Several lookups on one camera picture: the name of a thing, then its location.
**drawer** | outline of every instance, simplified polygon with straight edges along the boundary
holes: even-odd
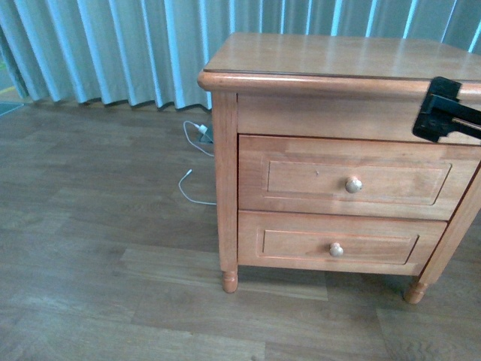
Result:
[[[353,93],[334,92],[318,97],[239,94],[238,131],[291,136],[295,129],[294,135],[304,137],[426,142],[411,132],[424,96],[404,99],[359,98]],[[479,100],[463,103],[481,109]],[[479,145],[479,139],[458,132],[442,137],[440,142]]]
[[[470,146],[242,135],[239,208],[448,220],[480,158]]]
[[[440,221],[239,211],[239,264],[418,275],[445,227]],[[339,247],[343,253],[335,256]]]

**white cable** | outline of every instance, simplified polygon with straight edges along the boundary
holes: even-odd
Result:
[[[217,203],[212,203],[212,202],[201,202],[201,201],[195,201],[194,199],[190,198],[182,189],[182,182],[184,179],[186,179],[189,174],[192,173],[192,169],[189,169],[186,173],[186,175],[184,175],[180,180],[179,180],[179,189],[181,191],[181,193],[183,194],[184,197],[186,197],[189,201],[191,201],[192,203],[197,203],[199,205],[217,205]]]
[[[189,120],[186,120],[185,122],[183,122],[183,132],[184,132],[184,134],[186,135],[187,141],[188,141],[193,147],[199,149],[202,153],[207,154],[208,156],[213,156],[213,154],[206,152],[205,150],[203,150],[202,148],[200,148],[198,145],[192,143],[192,141],[191,141],[190,138],[189,138],[189,135],[187,134],[187,128],[186,128],[186,124],[187,124],[187,123],[188,123],[188,124],[192,124],[195,128],[197,128],[197,130],[198,130],[199,132],[202,132],[202,134],[204,134],[206,137],[208,137],[208,138],[210,139],[210,137],[205,134],[205,131],[207,130],[207,127],[206,127],[206,126],[199,126],[199,125],[197,125],[197,124],[195,124],[195,123],[193,123],[193,122],[191,122],[191,121],[189,121]]]

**black plastic object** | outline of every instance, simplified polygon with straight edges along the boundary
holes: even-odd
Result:
[[[460,88],[461,83],[444,77],[431,81],[414,123],[415,136],[438,142],[450,132],[460,132],[481,139],[481,111],[459,104]]]

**nightstand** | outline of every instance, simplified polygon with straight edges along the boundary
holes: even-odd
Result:
[[[417,303],[481,207],[479,141],[411,133],[430,80],[481,108],[481,56],[433,41],[234,34],[213,96],[223,287],[237,266],[414,276]]]

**drawer knob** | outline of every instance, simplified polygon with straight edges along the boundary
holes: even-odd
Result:
[[[356,177],[347,178],[346,191],[349,193],[357,193],[362,189],[362,182]]]
[[[341,257],[344,254],[344,249],[338,243],[331,244],[329,254],[333,257]]]

